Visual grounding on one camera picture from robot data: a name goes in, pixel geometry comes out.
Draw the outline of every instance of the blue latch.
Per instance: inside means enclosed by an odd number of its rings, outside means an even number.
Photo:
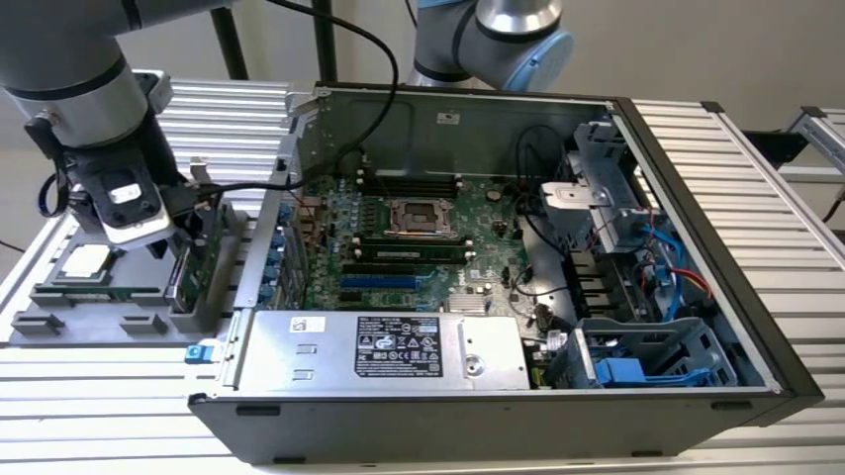
[[[707,384],[711,370],[697,368],[683,375],[647,376],[637,358],[605,358],[596,363],[599,384],[613,387],[693,387]]]
[[[211,364],[214,362],[214,346],[193,344],[185,352],[187,364]]]

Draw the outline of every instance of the black cable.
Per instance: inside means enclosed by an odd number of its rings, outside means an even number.
[[[17,250],[17,251],[18,251],[18,252],[21,252],[22,254],[23,254],[25,252],[27,252],[27,250],[26,250],[26,249],[21,248],[18,245],[10,244],[6,240],[0,240],[0,245],[2,245],[3,247],[7,247],[7,248],[13,249],[13,250]]]
[[[836,215],[837,210],[840,209],[840,205],[843,204],[843,200],[837,199],[833,202],[833,205],[831,206],[831,209],[828,210],[828,214],[824,215],[824,218],[821,219],[823,223],[827,223],[828,221],[831,221],[831,218],[833,218],[833,215]]]
[[[388,101],[385,101],[385,107],[382,108],[382,112],[380,113],[380,116],[377,117],[376,121],[373,121],[373,124],[365,130],[365,132],[361,134],[361,136],[358,136],[358,138],[353,142],[350,142],[348,145],[345,145],[341,148],[341,150],[338,151],[337,156],[332,160],[325,161],[322,164],[316,166],[313,169],[308,170],[306,173],[302,175],[301,181],[294,182],[294,183],[289,183],[289,184],[285,184],[285,185],[279,185],[277,183],[261,182],[261,181],[258,181],[258,182],[231,183],[229,185],[214,185],[214,186],[207,187],[199,193],[201,197],[209,197],[211,195],[219,195],[221,193],[226,193],[227,191],[235,191],[235,190],[263,189],[263,190],[277,190],[277,191],[292,191],[292,190],[297,190],[298,188],[302,188],[304,186],[306,186],[306,184],[309,182],[312,182],[318,176],[321,176],[324,173],[329,172],[329,170],[332,170],[337,166],[337,164],[344,159],[344,157],[346,157],[346,155],[353,150],[357,150],[358,147],[361,146],[361,144],[373,135],[376,130],[382,125],[382,122],[385,122],[385,118],[388,117],[388,113],[390,112],[392,107],[394,105],[394,99],[397,98],[397,89],[400,88],[400,65],[397,64],[397,57],[394,56],[394,52],[392,51],[392,49],[388,46],[388,44],[382,40],[380,40],[380,38],[376,35],[373,35],[370,32],[368,32],[362,28],[357,27],[356,25],[353,25],[348,21],[341,20],[337,17],[333,17],[332,15],[326,15],[322,12],[318,12],[314,9],[308,8],[304,5],[300,5],[300,4],[297,4],[297,3],[294,3],[294,2],[292,2],[289,0],[267,0],[267,1],[270,3],[273,3],[274,5],[279,5],[281,7],[285,7],[285,8],[289,8],[289,9],[297,11],[297,12],[305,13],[306,15],[312,15],[314,17],[318,17],[318,18],[322,18],[322,19],[330,21],[334,25],[337,25],[342,29],[353,32],[357,35],[361,35],[377,47],[380,47],[380,49],[388,55],[388,59],[392,62],[392,69],[393,69],[393,72],[394,72],[393,79],[392,79],[392,89],[390,89],[390,93],[389,93],[389,96],[388,96]]]
[[[521,200],[526,199],[526,198],[537,198],[540,199],[541,197],[537,195],[530,195],[530,194],[524,194],[521,195],[520,198],[517,198],[517,202],[516,202],[516,206],[520,203]],[[526,210],[525,210],[525,215],[526,215],[526,223],[529,224],[529,228],[532,228],[532,231],[534,231],[534,234],[538,235],[538,238],[541,238],[544,240],[544,242],[557,251],[557,253],[561,255],[561,257],[567,258],[568,256],[568,252],[564,250],[564,248],[557,245],[554,243],[554,241],[552,239],[549,239],[544,233],[541,232],[541,229],[538,228],[538,225],[534,224],[534,221],[532,220],[532,216],[529,214],[529,206],[526,206]]]
[[[524,275],[526,275],[526,272],[529,272],[529,269],[532,268],[532,266],[526,267],[520,274],[517,275],[517,278],[512,281],[512,288],[520,292],[521,294],[524,294],[526,297],[542,297],[544,295],[549,295],[553,294],[556,292],[560,292],[561,290],[567,290],[569,288],[569,286],[563,286],[563,287],[557,287],[556,289],[548,290],[545,292],[540,292],[540,293],[533,293],[533,292],[526,292],[524,289],[520,288],[520,279],[524,278]]]
[[[412,23],[414,23],[414,28],[417,28],[418,18],[414,16],[414,7],[412,6],[412,0],[406,0],[406,8],[409,9],[409,16],[412,17]]]
[[[524,144],[524,141],[526,139],[526,136],[529,135],[529,132],[536,131],[536,130],[546,130],[546,131],[552,132],[552,136],[554,137],[554,141],[556,141],[556,144],[557,144],[557,150],[560,151],[558,162],[561,162],[564,160],[564,156],[563,156],[563,154],[564,154],[564,142],[563,142],[563,140],[560,138],[560,135],[557,134],[557,130],[553,129],[550,126],[545,125],[545,124],[537,124],[537,125],[529,126],[525,129],[522,129],[522,131],[520,132],[520,135],[517,136],[517,145],[516,145],[516,154],[514,154],[514,159],[517,161],[517,182],[518,183],[522,182],[522,162],[524,162],[524,160],[522,160],[522,158],[524,158],[524,147],[522,147],[522,144]]]
[[[67,202],[70,201],[70,183],[67,182],[67,175],[65,174],[63,166],[59,165],[55,160],[54,164],[57,166],[57,172],[49,176],[47,180],[45,180],[45,184],[39,190],[39,200],[37,203],[39,206],[39,213],[46,218],[55,218],[65,213],[65,210],[67,209]],[[51,192],[54,183],[57,183],[57,207],[51,210],[49,208],[49,193]]]

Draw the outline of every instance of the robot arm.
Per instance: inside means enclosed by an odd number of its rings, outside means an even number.
[[[15,0],[0,7],[0,85],[31,118],[27,131],[57,163],[58,183],[85,188],[79,212],[118,244],[174,233],[161,190],[185,179],[115,36],[231,1]]]
[[[410,84],[546,90],[569,60],[563,0],[420,0]]]
[[[125,247],[185,229],[181,213],[195,202],[115,37],[233,1],[14,0],[0,7],[0,85],[58,171],[62,204],[43,214],[69,203],[86,231]],[[498,89],[546,89],[572,51],[561,10],[561,0],[421,0],[413,84],[454,86],[476,76]]]

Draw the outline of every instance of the red cable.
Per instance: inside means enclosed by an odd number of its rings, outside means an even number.
[[[587,246],[584,247],[584,251],[585,252],[593,248],[593,244],[596,244],[596,241],[599,240],[600,233],[603,232],[603,230],[605,228],[608,228],[608,225],[611,225],[611,223],[617,221],[617,218],[620,218],[620,216],[621,215],[617,214],[611,220],[608,220],[605,222],[605,224],[601,226],[601,228],[599,228],[599,230],[596,230],[596,233],[593,233],[593,236],[591,236],[591,238],[587,240]]]
[[[681,275],[685,275],[689,278],[692,278],[696,282],[699,282],[708,291],[708,299],[713,298],[713,290],[711,289],[711,285],[708,284],[707,280],[704,280],[704,277],[701,277],[699,274],[696,274],[692,270],[688,270],[688,269],[672,268],[669,271],[679,273]]]

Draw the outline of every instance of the cable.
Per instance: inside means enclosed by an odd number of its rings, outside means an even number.
[[[412,17],[412,23],[414,23],[414,28],[417,28],[418,18],[414,16],[414,7],[412,6],[412,0],[406,0],[406,8],[409,9],[409,16]]]
[[[70,183],[67,181],[67,175],[65,174],[63,166],[57,163],[54,160],[54,165],[57,167],[57,172],[49,176],[49,179],[45,180],[45,184],[42,185],[42,189],[39,190],[39,199],[37,205],[39,206],[39,213],[46,218],[55,218],[61,214],[65,213],[67,209],[67,203],[70,201]],[[57,183],[57,207],[49,208],[49,193],[51,192],[51,187]]]
[[[675,247],[675,255],[677,257],[677,262],[681,264],[684,262],[684,246],[683,244],[675,240],[667,233],[657,230],[652,226],[644,226],[641,230],[647,233],[651,233],[651,236],[655,236],[659,240],[669,244]],[[672,322],[675,320],[675,314],[677,314],[677,309],[681,306],[681,294],[683,294],[683,285],[684,277],[681,272],[675,274],[675,293],[672,294],[672,304],[669,305],[669,310],[665,313],[663,323]]]
[[[27,252],[27,250],[26,250],[26,249],[21,248],[18,245],[10,244],[6,240],[0,240],[0,245],[2,245],[3,247],[9,248],[9,249],[13,249],[13,250],[15,250],[15,251],[21,252],[22,254],[23,254],[25,252]]]
[[[707,289],[701,286],[701,284],[699,283],[699,281],[696,279],[693,279],[691,276],[684,275],[684,278],[687,279],[687,281],[693,285],[693,287],[696,289],[699,289],[701,292],[707,292]]]
[[[620,213],[617,213],[613,218],[611,218],[611,220],[608,220],[605,222],[605,224],[601,226],[601,228],[599,230],[596,230],[596,233],[593,233],[593,235],[591,236],[591,238],[587,240],[587,246],[584,247],[584,251],[587,252],[588,250],[591,250],[593,248],[593,245],[596,244],[596,241],[599,240],[599,235],[601,234],[603,230],[605,228],[608,228],[608,226],[611,226],[611,224],[617,221],[620,219],[623,215]]]
[[[345,145],[341,148],[337,156],[332,160],[325,161],[322,164],[316,166],[312,170],[306,171],[306,173],[302,175],[301,181],[296,183],[289,183],[285,185],[281,185],[277,183],[269,183],[269,182],[242,182],[242,183],[231,183],[229,185],[214,185],[211,187],[207,187],[202,191],[201,197],[219,195],[221,193],[226,193],[227,191],[235,191],[235,190],[263,189],[263,190],[277,190],[277,191],[292,191],[292,190],[297,190],[298,188],[302,188],[304,186],[306,186],[306,184],[310,181],[313,181],[320,175],[322,175],[328,170],[330,170],[353,150],[358,149],[361,144],[368,140],[368,138],[373,135],[376,130],[380,128],[380,126],[385,122],[388,113],[390,112],[392,107],[394,105],[394,100],[397,99],[397,89],[400,88],[400,65],[397,64],[397,57],[394,56],[394,52],[392,51],[386,43],[382,40],[380,40],[380,38],[376,35],[373,35],[365,29],[357,27],[348,21],[337,17],[333,17],[332,15],[326,15],[325,13],[318,12],[312,8],[308,8],[304,5],[300,5],[289,0],[267,0],[267,1],[273,3],[274,5],[279,5],[281,7],[285,7],[290,10],[294,10],[297,12],[305,13],[306,15],[312,15],[313,17],[318,17],[318,18],[322,18],[324,20],[330,21],[334,25],[337,25],[342,29],[353,32],[357,35],[361,35],[377,47],[380,47],[380,49],[385,52],[385,55],[388,56],[389,61],[392,62],[393,78],[392,78],[390,93],[388,96],[388,100],[385,101],[385,106],[382,107],[382,112],[380,112],[380,115],[376,121],[373,121],[373,124],[370,125],[370,127],[365,130],[365,132],[358,136],[358,138],[353,142],[350,142],[348,145]]]
[[[549,295],[553,294],[556,292],[560,292],[561,290],[567,290],[569,287],[568,286],[563,286],[563,287],[557,287],[556,289],[548,290],[545,292],[540,292],[540,293],[533,293],[533,292],[526,292],[524,289],[520,288],[520,279],[522,279],[524,275],[526,275],[526,272],[529,272],[529,269],[532,269],[532,266],[529,265],[529,267],[526,267],[520,274],[517,274],[517,278],[512,281],[512,288],[520,292],[521,294],[524,294],[526,297],[542,297],[544,295]]]
[[[821,219],[823,223],[827,223],[828,221],[831,221],[831,218],[833,218],[833,215],[836,215],[837,210],[840,209],[840,205],[843,204],[843,200],[836,200],[833,202],[833,205],[831,206],[831,209],[828,210],[828,214],[824,215],[824,218]]]
[[[556,162],[563,162],[564,160],[564,142],[560,138],[560,135],[557,134],[557,130],[553,129],[550,126],[545,125],[545,124],[537,124],[534,126],[526,127],[521,132],[520,135],[517,136],[517,145],[516,145],[516,154],[514,154],[514,160],[517,161],[517,183],[518,185],[522,184],[522,158],[524,158],[524,149],[522,149],[522,143],[524,140],[526,138],[526,136],[529,135],[530,131],[536,131],[536,130],[546,130],[552,132],[552,136],[554,137],[554,141],[557,144],[557,150],[560,151],[558,154],[558,160]]]
[[[532,195],[530,193],[524,193],[522,195],[520,195],[520,197],[517,198],[517,200],[514,201],[514,207],[518,208],[520,202],[522,200],[526,200],[528,198],[537,198],[537,199],[542,199],[540,196],[537,195]],[[526,223],[529,224],[529,228],[532,228],[532,231],[534,231],[534,234],[538,235],[538,238],[541,238],[544,240],[544,242],[549,245],[549,247],[552,247],[557,253],[561,255],[561,257],[567,257],[567,251],[563,249],[563,247],[560,245],[557,245],[554,243],[554,241],[552,239],[549,239],[544,233],[541,233],[541,229],[538,228],[538,225],[534,224],[534,222],[532,221],[532,216],[529,215],[529,203],[526,202],[526,210],[525,210],[525,215],[526,215]]]
[[[317,221],[317,216],[314,215],[314,211],[312,210],[309,206],[305,205],[305,201],[302,200],[302,198],[297,196],[297,193],[294,193],[294,191],[289,190],[289,193],[292,194],[292,197],[298,201],[301,206],[305,208],[305,211],[312,216],[312,219]]]
[[[697,282],[696,286],[701,289],[703,292],[708,293],[708,299],[713,298],[713,291],[711,290],[711,285],[708,284],[707,280],[704,280],[704,277],[701,277],[699,274],[688,269],[671,268],[669,272],[681,274],[684,277],[689,278],[689,280]]]

